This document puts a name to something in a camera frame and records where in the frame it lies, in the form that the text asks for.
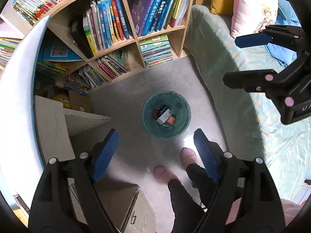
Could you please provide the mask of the orange clay bag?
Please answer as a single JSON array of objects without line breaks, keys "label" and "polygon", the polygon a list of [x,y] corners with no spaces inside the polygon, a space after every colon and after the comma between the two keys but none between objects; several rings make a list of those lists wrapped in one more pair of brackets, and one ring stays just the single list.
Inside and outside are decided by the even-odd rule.
[{"label": "orange clay bag", "polygon": [[166,124],[170,126],[174,125],[175,123],[176,123],[176,119],[173,116],[170,116],[166,121]]}]

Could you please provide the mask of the maroon rectangular box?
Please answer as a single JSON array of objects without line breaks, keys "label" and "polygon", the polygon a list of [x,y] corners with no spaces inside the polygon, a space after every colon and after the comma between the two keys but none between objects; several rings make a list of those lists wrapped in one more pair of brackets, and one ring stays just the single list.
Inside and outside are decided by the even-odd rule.
[{"label": "maroon rectangular box", "polygon": [[152,112],[152,116],[154,119],[158,119],[158,112],[159,112],[159,109],[155,109],[153,112]]}]

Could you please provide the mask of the teal trash bin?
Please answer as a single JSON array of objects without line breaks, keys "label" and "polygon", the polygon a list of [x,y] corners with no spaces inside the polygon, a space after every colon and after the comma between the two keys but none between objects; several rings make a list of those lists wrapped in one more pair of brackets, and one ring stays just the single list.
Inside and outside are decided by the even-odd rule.
[{"label": "teal trash bin", "polygon": [[174,91],[161,91],[152,95],[142,108],[143,125],[156,138],[175,139],[186,131],[190,121],[190,105]]}]

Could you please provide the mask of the pink pillow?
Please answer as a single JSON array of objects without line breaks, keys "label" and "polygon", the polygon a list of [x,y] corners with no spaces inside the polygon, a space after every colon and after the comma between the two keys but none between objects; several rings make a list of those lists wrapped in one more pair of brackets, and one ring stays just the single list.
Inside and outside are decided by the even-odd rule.
[{"label": "pink pillow", "polygon": [[276,22],[278,0],[233,0],[231,36],[257,33]]}]

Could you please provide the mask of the blue blanket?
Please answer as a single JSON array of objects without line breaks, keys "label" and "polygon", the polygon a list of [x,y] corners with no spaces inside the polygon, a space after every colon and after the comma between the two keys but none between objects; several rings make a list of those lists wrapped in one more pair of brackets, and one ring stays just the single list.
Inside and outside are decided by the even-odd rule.
[{"label": "blue blanket", "polygon": [[[293,10],[292,6],[287,0],[278,1],[278,12],[275,25],[289,25],[301,27],[300,21]],[[268,53],[283,67],[290,65],[296,58],[296,52],[289,50],[288,48],[281,47],[275,44],[267,44],[265,46]]]}]

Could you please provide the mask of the drawer cabinet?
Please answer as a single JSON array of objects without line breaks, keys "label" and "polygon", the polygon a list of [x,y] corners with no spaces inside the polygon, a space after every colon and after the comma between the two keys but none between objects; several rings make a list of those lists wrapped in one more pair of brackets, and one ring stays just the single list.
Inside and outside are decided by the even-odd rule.
[{"label": "drawer cabinet", "polygon": [[139,185],[104,177],[95,184],[108,216],[120,232],[156,232],[156,216]]}]

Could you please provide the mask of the white desk cabinet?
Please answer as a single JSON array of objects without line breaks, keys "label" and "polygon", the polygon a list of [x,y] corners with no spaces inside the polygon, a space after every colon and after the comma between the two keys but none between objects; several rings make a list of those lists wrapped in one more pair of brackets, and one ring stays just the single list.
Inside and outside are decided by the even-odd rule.
[{"label": "white desk cabinet", "polygon": [[45,163],[53,157],[60,162],[74,159],[70,137],[111,120],[109,116],[66,109],[62,103],[38,95],[34,102],[39,149]]}]

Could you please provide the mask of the pink right slipper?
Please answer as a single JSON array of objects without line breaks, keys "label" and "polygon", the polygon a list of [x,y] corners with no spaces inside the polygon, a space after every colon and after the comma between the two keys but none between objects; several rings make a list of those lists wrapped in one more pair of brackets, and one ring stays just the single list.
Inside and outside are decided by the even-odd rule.
[{"label": "pink right slipper", "polygon": [[189,165],[198,164],[196,153],[190,148],[182,148],[179,155],[180,161],[186,169]]}]

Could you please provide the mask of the pink slipper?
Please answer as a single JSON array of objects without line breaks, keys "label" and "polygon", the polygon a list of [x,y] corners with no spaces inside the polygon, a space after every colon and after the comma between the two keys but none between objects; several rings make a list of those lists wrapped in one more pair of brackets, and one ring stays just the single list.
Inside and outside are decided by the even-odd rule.
[{"label": "pink slipper", "polygon": [[182,148],[179,155],[180,161],[186,169],[189,165],[198,164],[196,153],[190,148]]},{"label": "pink slipper", "polygon": [[172,180],[177,180],[181,182],[181,180],[176,175],[174,175],[170,170],[163,166],[155,167],[153,175],[157,181],[166,185]]}]

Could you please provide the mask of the pink left slipper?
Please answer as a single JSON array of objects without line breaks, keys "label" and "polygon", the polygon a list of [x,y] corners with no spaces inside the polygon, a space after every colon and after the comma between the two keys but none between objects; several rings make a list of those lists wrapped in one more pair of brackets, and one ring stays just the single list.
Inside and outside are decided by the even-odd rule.
[{"label": "pink left slipper", "polygon": [[181,180],[176,175],[174,175],[170,170],[163,166],[155,167],[153,175],[157,181],[166,185],[172,180],[177,180],[181,182]]}]

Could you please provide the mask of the wooden bookshelf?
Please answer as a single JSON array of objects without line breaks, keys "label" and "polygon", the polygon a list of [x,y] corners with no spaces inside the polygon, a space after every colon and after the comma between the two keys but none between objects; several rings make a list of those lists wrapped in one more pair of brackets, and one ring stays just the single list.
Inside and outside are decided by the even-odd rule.
[{"label": "wooden bookshelf", "polygon": [[1,0],[1,22],[18,32],[1,37],[1,71],[30,34],[39,89],[88,90],[178,58],[193,0]]}]

